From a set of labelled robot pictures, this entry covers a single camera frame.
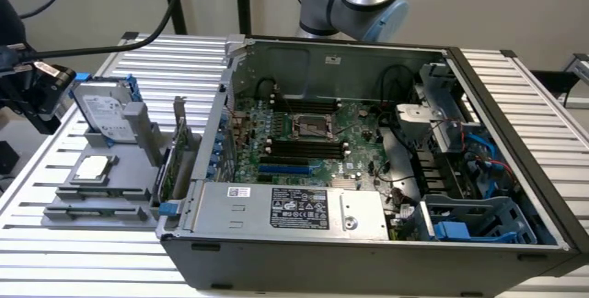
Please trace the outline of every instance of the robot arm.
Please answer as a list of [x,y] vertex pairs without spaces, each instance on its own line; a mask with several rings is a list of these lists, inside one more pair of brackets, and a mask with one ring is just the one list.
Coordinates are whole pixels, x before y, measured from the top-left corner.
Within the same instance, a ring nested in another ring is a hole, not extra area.
[[297,37],[388,41],[407,15],[404,0],[301,0]]

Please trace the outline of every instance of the aluminum workbench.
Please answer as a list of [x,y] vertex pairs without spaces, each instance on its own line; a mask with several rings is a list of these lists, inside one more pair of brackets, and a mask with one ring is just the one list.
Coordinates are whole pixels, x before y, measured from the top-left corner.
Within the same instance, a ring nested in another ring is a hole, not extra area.
[[[137,41],[142,37],[145,35],[132,35],[130,39],[122,40],[121,43]],[[213,37],[160,37],[149,46],[136,51],[110,55],[96,74],[120,77],[133,74],[149,107],[149,118],[158,123],[162,131],[172,130],[174,125],[173,96],[187,97],[188,123],[192,131],[201,133],[220,72],[224,69],[224,41],[224,38]],[[504,60],[500,63],[502,60],[496,60],[498,52],[463,52],[472,60],[471,65],[483,81],[500,74],[510,82],[507,88],[528,85],[528,77],[515,68],[516,62]],[[483,60],[492,57],[492,64],[498,65],[492,68],[495,71],[476,68],[476,64],[483,64]],[[496,99],[502,98],[502,88],[496,84],[490,88],[490,92]],[[530,93],[522,96],[522,101],[538,102],[542,106],[544,98]],[[0,199],[0,297],[259,295],[259,292],[195,291],[184,284],[150,231],[49,230],[40,227],[44,205],[52,202],[56,185],[64,182],[86,143],[81,136],[86,124],[74,106],[66,111],[62,123],[57,133],[46,138],[40,146]],[[556,129],[560,129],[559,126],[546,126],[547,133]],[[535,153],[539,154],[543,148],[546,146],[538,146]],[[589,159],[583,158],[579,161],[581,165],[589,166]],[[551,163],[548,159],[539,161],[542,162]],[[560,187],[570,189],[571,185],[563,184]],[[587,185],[582,184],[578,187],[586,188]],[[567,190],[560,194],[585,229],[589,230],[589,189]],[[316,295],[279,293],[267,296]],[[589,266],[562,278],[530,279],[499,297],[589,297]]]

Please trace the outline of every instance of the slotted aluminum table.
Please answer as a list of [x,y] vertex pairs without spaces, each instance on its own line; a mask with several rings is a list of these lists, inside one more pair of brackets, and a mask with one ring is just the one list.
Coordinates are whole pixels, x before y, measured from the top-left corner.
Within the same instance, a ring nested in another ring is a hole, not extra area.
[[[142,37],[145,35],[137,35],[134,40]],[[506,114],[523,134],[539,164],[550,178],[556,180],[556,188],[578,214],[578,220],[589,227],[587,185],[578,183],[574,173],[552,170],[562,166],[572,170],[568,166],[574,164],[579,165],[578,168],[589,166],[589,155],[578,155],[586,144],[572,138],[577,134],[570,132],[572,124],[566,121],[566,113],[547,102],[538,92],[540,88],[528,80],[527,72],[515,60],[503,58],[494,51],[464,50],[464,53],[499,105],[507,110]],[[150,120],[158,122],[161,130],[173,127],[173,96],[187,97],[188,123],[193,131],[201,132],[223,70],[223,54],[224,38],[160,37],[145,48],[110,55],[97,75],[125,76],[132,73],[136,76]],[[510,94],[507,91],[514,86],[524,94],[520,103],[502,102],[500,99],[512,99],[504,95]],[[535,103],[542,110],[527,112],[527,103]],[[530,120],[546,123],[546,129],[528,131],[524,123]],[[85,147],[81,135],[86,125],[74,107],[68,110],[62,122],[0,199],[0,297],[259,296],[253,292],[196,291],[188,287],[153,232],[49,230],[40,227],[42,207],[53,200],[56,185],[62,183]],[[546,144],[546,140],[539,140],[550,136],[554,138],[548,141],[554,143]],[[554,150],[554,147],[560,151],[559,156],[544,156],[543,151]],[[562,278],[530,279],[499,297],[589,297],[589,266]]]

